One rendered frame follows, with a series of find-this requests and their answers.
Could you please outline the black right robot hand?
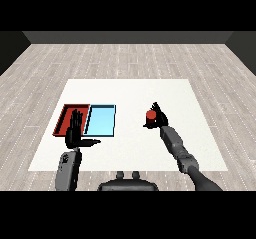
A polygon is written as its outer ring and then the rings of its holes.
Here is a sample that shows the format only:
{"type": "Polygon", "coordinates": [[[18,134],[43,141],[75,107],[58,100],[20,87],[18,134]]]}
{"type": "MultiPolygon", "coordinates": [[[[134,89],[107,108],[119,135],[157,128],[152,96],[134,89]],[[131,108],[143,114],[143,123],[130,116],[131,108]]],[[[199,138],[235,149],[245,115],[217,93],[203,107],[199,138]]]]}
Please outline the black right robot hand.
{"type": "Polygon", "coordinates": [[[156,120],[154,123],[151,124],[145,123],[144,127],[148,129],[153,129],[169,125],[167,116],[161,111],[160,106],[157,102],[154,102],[149,110],[154,110],[156,112],[156,120]]]}

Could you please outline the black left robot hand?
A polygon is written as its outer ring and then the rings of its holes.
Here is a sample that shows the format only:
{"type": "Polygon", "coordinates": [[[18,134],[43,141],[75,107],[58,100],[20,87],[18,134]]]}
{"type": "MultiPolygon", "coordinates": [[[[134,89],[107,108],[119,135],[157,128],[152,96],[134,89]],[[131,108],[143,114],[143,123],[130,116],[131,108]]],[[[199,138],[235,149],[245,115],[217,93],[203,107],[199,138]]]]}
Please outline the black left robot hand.
{"type": "Polygon", "coordinates": [[[72,111],[70,126],[66,130],[65,144],[68,149],[92,147],[100,143],[97,139],[81,139],[81,125],[83,114],[77,109],[72,111]]]}

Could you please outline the small red can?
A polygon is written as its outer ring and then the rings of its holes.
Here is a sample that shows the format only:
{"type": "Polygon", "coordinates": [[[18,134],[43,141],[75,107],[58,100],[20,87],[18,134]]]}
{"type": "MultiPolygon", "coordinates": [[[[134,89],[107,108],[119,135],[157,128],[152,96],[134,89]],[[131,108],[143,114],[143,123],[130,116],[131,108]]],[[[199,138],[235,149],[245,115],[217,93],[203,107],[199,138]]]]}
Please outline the small red can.
{"type": "Polygon", "coordinates": [[[146,123],[151,124],[156,120],[156,112],[154,110],[148,110],[146,112],[146,123]]]}

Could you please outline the red shallow open box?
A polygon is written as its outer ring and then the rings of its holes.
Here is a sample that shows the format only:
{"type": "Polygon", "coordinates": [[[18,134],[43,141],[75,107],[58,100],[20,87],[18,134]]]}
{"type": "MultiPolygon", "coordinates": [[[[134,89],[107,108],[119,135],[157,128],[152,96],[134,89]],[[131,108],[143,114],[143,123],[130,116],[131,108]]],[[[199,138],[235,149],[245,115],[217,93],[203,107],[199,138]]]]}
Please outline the red shallow open box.
{"type": "Polygon", "coordinates": [[[86,124],[89,108],[89,104],[65,104],[62,108],[52,135],[55,137],[64,137],[66,135],[66,130],[70,126],[70,119],[74,110],[82,114],[82,123],[80,129],[81,135],[84,135],[84,127],[86,124]]]}

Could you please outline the light blue shallow open box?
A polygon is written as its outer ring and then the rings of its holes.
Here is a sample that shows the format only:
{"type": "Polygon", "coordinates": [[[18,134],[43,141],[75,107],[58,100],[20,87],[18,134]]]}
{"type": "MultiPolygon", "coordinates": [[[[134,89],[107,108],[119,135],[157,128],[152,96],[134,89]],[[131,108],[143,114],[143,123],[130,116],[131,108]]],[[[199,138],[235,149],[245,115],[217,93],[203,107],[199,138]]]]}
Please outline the light blue shallow open box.
{"type": "Polygon", "coordinates": [[[116,106],[114,104],[92,104],[86,123],[84,137],[113,137],[116,106]]]}

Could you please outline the dark grey robot body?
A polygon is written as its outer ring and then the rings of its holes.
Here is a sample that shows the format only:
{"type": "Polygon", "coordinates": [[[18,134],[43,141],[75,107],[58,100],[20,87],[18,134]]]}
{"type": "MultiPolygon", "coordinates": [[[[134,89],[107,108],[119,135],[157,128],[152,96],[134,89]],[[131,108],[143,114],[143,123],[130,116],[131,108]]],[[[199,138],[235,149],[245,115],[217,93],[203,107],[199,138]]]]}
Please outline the dark grey robot body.
{"type": "Polygon", "coordinates": [[[158,187],[153,182],[142,180],[138,171],[132,172],[131,179],[125,179],[124,172],[118,171],[116,178],[101,183],[98,191],[158,191],[158,187]]]}

